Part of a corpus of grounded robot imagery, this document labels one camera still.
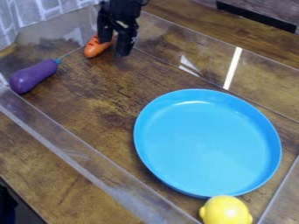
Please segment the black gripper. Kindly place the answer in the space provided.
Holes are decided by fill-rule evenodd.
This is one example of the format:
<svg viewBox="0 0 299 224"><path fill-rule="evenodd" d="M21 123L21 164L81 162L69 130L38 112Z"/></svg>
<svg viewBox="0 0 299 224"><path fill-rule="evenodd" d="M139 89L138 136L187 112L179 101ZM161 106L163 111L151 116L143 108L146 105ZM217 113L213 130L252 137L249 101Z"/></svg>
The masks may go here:
<svg viewBox="0 0 299 224"><path fill-rule="evenodd" d="M98 37L102 43L113 40L117 32L117 56L130 55L137 42L138 23L143 0L106 0L98 13Z"/></svg>

